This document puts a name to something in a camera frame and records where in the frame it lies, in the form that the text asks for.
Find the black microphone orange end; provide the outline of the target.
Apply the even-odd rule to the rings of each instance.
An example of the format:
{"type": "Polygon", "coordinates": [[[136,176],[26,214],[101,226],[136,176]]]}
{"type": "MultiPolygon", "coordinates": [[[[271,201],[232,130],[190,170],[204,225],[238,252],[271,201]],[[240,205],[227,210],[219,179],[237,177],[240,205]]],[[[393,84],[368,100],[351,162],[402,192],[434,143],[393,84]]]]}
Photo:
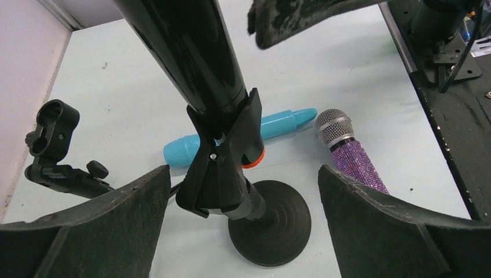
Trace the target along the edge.
{"type": "Polygon", "coordinates": [[[254,113],[253,143],[242,167],[265,156],[259,135],[261,100],[248,91],[217,1],[116,1],[116,7],[217,140],[229,136],[245,107],[254,113]]]}

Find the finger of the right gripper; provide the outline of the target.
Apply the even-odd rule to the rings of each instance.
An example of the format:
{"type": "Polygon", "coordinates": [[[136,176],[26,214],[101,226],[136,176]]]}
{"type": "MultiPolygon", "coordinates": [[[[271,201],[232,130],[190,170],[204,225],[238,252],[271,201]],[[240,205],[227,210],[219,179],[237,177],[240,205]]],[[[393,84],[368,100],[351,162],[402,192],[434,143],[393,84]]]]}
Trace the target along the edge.
{"type": "Polygon", "coordinates": [[[247,15],[247,31],[262,50],[339,14],[378,5],[379,0],[266,0],[254,1],[247,15]]]}

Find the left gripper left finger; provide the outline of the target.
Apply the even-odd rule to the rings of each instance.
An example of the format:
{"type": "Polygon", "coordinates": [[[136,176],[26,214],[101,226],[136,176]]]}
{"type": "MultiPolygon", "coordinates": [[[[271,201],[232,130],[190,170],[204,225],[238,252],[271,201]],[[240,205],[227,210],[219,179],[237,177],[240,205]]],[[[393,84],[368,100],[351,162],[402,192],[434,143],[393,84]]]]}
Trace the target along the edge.
{"type": "Polygon", "coordinates": [[[159,166],[32,222],[1,225],[2,277],[148,277],[170,197],[159,166]]]}

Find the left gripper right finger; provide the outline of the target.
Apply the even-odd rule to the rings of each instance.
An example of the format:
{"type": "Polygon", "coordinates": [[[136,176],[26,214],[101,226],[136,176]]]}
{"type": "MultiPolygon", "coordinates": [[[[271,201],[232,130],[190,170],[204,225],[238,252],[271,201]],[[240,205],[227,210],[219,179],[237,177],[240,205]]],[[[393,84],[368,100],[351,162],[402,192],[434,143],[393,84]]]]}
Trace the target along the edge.
{"type": "Polygon", "coordinates": [[[342,277],[489,277],[490,225],[415,206],[322,166],[342,277]]]}

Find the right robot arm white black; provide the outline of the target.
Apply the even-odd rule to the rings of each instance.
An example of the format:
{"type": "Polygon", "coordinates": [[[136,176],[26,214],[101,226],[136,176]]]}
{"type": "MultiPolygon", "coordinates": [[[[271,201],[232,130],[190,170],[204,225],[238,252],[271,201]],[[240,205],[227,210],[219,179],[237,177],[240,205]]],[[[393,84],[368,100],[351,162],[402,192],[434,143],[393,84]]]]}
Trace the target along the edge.
{"type": "MultiPolygon", "coordinates": [[[[483,1],[387,1],[399,31],[398,47],[411,58],[415,71],[430,84],[442,86],[448,79],[478,78],[482,71],[458,33],[466,15],[477,12],[483,1]]],[[[270,48],[330,17],[377,5],[379,1],[254,1],[248,12],[248,33],[259,48],[270,48]]]]}

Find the black round base mic stand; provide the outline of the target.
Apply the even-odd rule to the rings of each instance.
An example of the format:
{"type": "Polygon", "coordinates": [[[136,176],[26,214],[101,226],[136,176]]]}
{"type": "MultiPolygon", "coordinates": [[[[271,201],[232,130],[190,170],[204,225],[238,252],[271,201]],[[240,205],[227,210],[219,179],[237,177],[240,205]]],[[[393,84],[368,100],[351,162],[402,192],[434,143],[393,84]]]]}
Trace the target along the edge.
{"type": "Polygon", "coordinates": [[[256,265],[276,267],[302,253],[312,220],[304,198],[292,186],[276,180],[251,183],[244,176],[241,159],[261,141],[261,113],[253,89],[225,140],[216,144],[197,113],[188,109],[200,147],[175,201],[203,218],[225,215],[235,249],[256,265]]]}

